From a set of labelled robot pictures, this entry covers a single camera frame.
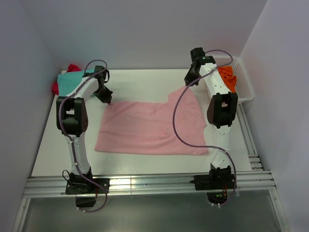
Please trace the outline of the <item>pink t-shirt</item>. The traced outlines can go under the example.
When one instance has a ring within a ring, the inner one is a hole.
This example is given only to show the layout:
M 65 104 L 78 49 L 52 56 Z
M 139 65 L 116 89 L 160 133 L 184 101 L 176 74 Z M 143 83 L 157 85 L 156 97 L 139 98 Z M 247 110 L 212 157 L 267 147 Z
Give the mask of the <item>pink t-shirt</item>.
M 167 102 L 120 101 L 102 116 L 97 152 L 139 155 L 206 155 L 207 124 L 194 93 L 183 87 Z

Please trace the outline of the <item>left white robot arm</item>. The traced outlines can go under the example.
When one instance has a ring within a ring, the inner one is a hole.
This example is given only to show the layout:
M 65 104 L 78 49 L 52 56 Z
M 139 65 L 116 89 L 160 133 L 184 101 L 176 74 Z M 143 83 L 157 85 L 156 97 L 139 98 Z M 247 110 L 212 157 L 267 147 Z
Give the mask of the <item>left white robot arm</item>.
M 86 103 L 90 97 L 93 95 L 106 104 L 112 101 L 113 92 L 105 86 L 109 78 L 106 68 L 96 66 L 93 72 L 84 72 L 80 84 L 70 94 L 56 100 L 57 128 L 65 136 L 70 152 L 67 188 L 78 194 L 91 193 L 94 189 L 107 192 L 107 184 L 100 185 L 93 180 L 85 148 L 85 132 L 88 128 Z

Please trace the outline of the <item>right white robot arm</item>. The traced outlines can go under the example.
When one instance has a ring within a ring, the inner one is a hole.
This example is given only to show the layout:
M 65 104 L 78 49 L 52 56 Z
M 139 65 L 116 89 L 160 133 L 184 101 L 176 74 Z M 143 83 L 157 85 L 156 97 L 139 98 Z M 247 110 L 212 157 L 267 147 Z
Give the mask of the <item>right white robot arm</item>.
M 232 174 L 233 164 L 227 155 L 229 146 L 229 132 L 236 117 L 238 95 L 233 93 L 224 83 L 213 63 L 191 64 L 185 76 L 185 84 L 198 84 L 197 79 L 208 74 L 204 80 L 207 93 L 211 98 L 207 109 L 207 120 L 216 132 L 219 149 L 215 148 L 215 155 L 210 164 L 209 174 L 196 175 L 193 183 L 196 190 L 232 189 L 235 177 Z

